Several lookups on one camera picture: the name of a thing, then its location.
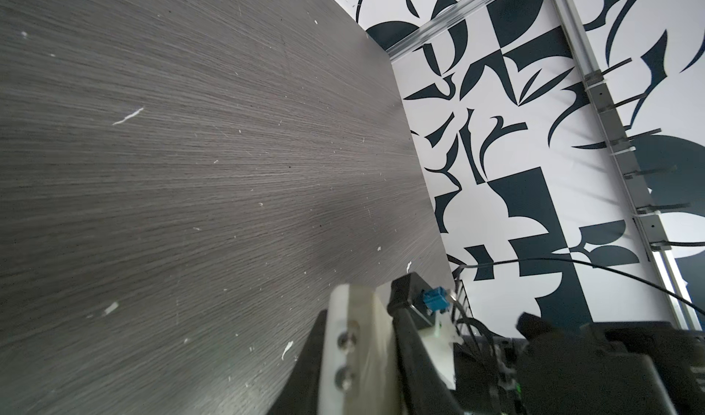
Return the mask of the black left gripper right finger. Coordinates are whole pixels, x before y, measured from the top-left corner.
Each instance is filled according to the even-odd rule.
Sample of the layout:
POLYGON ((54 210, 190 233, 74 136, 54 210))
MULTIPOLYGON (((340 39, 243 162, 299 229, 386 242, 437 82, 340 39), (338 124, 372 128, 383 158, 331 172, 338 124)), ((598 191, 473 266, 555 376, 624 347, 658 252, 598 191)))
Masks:
POLYGON ((463 410, 442 382, 411 314, 406 308, 392 312, 398 348, 402 395, 409 414, 462 414, 463 410))

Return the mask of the white remote control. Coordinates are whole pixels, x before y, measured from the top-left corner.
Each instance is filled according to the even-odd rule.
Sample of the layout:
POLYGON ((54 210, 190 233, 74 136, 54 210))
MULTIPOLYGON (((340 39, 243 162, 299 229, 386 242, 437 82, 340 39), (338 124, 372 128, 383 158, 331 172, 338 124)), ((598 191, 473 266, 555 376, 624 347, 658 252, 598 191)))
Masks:
POLYGON ((393 321, 376 290, 332 290, 323 339, 317 413, 400 414, 393 321))

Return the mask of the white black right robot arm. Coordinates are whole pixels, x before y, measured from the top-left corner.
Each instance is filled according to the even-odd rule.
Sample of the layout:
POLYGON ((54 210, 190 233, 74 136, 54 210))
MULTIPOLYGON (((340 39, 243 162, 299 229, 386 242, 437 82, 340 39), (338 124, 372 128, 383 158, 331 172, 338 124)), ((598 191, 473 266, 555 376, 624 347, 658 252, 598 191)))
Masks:
POLYGON ((704 335, 589 319, 565 255, 455 261, 453 395, 473 414, 701 414, 704 335))

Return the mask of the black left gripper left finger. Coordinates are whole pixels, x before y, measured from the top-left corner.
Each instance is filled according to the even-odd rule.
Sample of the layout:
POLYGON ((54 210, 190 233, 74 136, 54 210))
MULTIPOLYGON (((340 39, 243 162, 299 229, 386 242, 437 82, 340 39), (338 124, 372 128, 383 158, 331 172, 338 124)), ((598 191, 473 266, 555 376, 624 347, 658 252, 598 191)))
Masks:
POLYGON ((315 415, 318 413, 319 377, 328 310, 315 319, 286 385, 268 415, 315 415))

